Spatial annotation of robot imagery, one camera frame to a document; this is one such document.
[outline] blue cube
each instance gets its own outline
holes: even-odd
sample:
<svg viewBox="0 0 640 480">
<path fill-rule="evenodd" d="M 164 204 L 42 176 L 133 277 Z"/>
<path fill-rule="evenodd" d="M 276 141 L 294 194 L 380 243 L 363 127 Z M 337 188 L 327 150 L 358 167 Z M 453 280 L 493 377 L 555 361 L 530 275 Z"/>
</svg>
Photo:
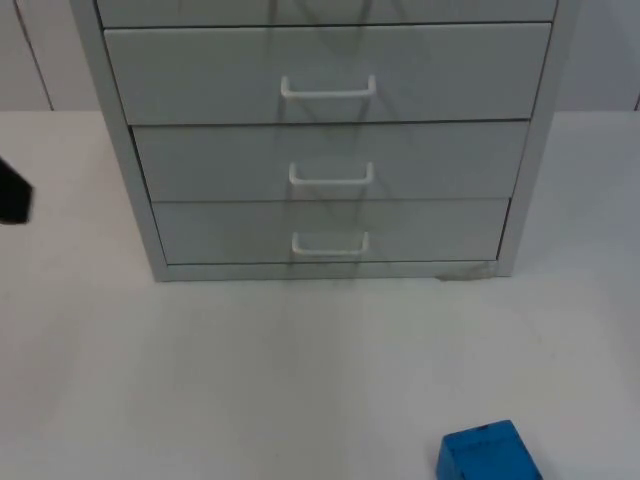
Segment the blue cube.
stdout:
<svg viewBox="0 0 640 480">
<path fill-rule="evenodd" d="M 438 480 L 542 480 L 510 420 L 442 439 Z"/>
</svg>

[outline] white drawer cabinet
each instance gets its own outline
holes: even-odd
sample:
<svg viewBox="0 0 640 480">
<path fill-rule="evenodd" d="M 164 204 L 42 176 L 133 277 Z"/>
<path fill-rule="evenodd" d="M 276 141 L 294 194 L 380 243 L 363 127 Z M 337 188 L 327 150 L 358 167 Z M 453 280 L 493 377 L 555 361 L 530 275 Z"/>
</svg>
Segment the white drawer cabinet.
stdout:
<svg viewBox="0 0 640 480">
<path fill-rule="evenodd" d="M 528 119 L 549 31 L 152 29 L 106 40 L 132 125 L 423 122 Z"/>
<path fill-rule="evenodd" d="M 106 27 L 551 21 L 556 0 L 98 0 Z"/>
<path fill-rule="evenodd" d="M 258 202 L 508 198 L 528 129 L 453 122 L 133 132 L 152 201 Z"/>
<path fill-rule="evenodd" d="M 158 280 L 509 275 L 578 5 L 72 0 Z"/>
</svg>

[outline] wall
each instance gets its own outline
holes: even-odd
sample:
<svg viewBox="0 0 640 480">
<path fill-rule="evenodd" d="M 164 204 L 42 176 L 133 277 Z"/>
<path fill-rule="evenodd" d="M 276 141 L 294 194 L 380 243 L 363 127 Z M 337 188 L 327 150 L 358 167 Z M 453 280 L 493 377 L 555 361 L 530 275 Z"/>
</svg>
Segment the wall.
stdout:
<svg viewBox="0 0 640 480">
<path fill-rule="evenodd" d="M 38 70 L 11 0 L 0 0 L 0 111 L 49 110 Z"/>
<path fill-rule="evenodd" d="M 67 2 L 19 3 L 54 109 L 97 109 Z M 584 0 L 559 110 L 635 107 L 640 95 L 639 24 L 640 0 Z"/>
<path fill-rule="evenodd" d="M 640 0 L 583 0 L 559 110 L 629 110 L 640 95 Z"/>
</svg>

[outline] drawer handle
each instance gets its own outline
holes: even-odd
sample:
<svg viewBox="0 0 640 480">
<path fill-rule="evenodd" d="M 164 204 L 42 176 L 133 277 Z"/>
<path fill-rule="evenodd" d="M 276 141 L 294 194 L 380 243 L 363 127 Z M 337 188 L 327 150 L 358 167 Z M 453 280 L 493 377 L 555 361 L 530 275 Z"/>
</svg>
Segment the drawer handle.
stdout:
<svg viewBox="0 0 640 480">
<path fill-rule="evenodd" d="M 294 92 L 291 90 L 289 77 L 282 77 L 280 94 L 285 100 L 332 100 L 350 98 L 371 98 L 378 92 L 375 75 L 369 77 L 366 90 L 338 90 L 333 92 Z"/>
<path fill-rule="evenodd" d="M 289 167 L 289 182 L 295 187 L 366 187 L 375 179 L 373 163 L 367 163 L 367 173 L 364 178 L 347 180 L 305 180 L 298 177 L 298 168 L 295 163 Z"/>
<path fill-rule="evenodd" d="M 300 246 L 300 235 L 291 238 L 291 251 L 300 257 L 361 257 L 369 251 L 369 232 L 362 234 L 362 246 L 358 250 L 308 250 Z"/>
</svg>

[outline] white table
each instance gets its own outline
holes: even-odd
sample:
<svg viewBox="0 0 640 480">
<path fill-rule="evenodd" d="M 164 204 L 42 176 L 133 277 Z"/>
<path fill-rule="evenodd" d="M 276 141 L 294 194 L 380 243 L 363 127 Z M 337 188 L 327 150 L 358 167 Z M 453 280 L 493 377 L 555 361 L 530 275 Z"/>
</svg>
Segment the white table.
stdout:
<svg viewBox="0 0 640 480">
<path fill-rule="evenodd" d="M 640 477 L 640 116 L 558 116 L 516 276 L 471 283 L 155 284 L 98 114 L 1 114 L 0 155 L 37 188 L 2 478 L 423 480 L 503 418 L 547 480 Z"/>
</svg>

